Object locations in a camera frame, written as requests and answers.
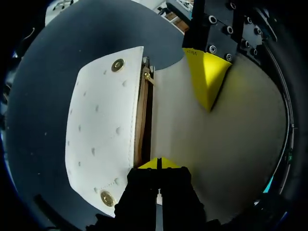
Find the bolt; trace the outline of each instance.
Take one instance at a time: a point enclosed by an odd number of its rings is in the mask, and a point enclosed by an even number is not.
[[[210,51],[211,54],[215,54],[216,53],[216,47],[214,45],[211,45],[208,50]]]
[[[246,41],[246,40],[243,40],[243,41],[242,41],[242,45],[243,45],[243,47],[245,47],[245,48],[249,48],[249,47],[250,47],[249,42]]]
[[[233,28],[231,26],[227,26],[227,32],[229,35],[233,34]]]
[[[246,17],[246,23],[252,24],[252,21],[251,21],[251,18],[250,18],[250,17]]]
[[[262,31],[259,29],[259,28],[255,28],[255,34],[256,35],[261,35],[262,34]]]
[[[231,54],[227,54],[226,55],[226,60],[230,62],[232,60],[232,55]]]
[[[211,24],[216,24],[217,23],[217,19],[215,18],[215,16],[210,15],[208,17],[208,20],[210,21]]]
[[[236,5],[235,5],[233,2],[230,2],[230,7],[231,7],[233,10],[236,10]]]

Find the yellow plastic piece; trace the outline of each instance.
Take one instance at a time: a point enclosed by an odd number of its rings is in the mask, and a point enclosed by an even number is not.
[[[154,158],[153,160],[149,161],[148,163],[145,163],[144,165],[140,166],[139,168],[152,168],[152,169],[157,169],[157,160],[158,158]]]
[[[183,48],[183,50],[188,60],[195,96],[210,112],[231,63],[193,48]]]
[[[142,169],[147,169],[147,168],[157,169],[157,160],[158,160],[158,158],[154,158],[153,160],[151,160],[148,163],[140,166],[139,168],[142,168]],[[179,168],[179,166],[177,166],[176,164],[174,164],[170,160],[162,157],[162,168],[168,168],[168,167]]]
[[[173,162],[171,162],[170,160],[162,157],[162,168],[179,168],[179,166],[177,166],[176,164],[174,164]]]

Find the dark gray work surface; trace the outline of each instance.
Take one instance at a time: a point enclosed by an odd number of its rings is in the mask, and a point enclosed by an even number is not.
[[[81,0],[57,16],[20,63],[7,112],[7,150],[20,197],[43,225],[51,225],[33,197],[42,197],[80,229],[97,209],[69,185],[64,163],[68,109],[81,67],[102,56],[144,46],[156,69],[183,57],[183,35],[129,0]]]

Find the cream fabric panel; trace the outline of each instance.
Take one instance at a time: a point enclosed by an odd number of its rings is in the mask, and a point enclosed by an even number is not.
[[[210,113],[193,95],[185,57],[155,81],[152,157],[188,167],[208,219],[226,222],[262,191],[279,157],[286,118],[277,87],[242,55]]]

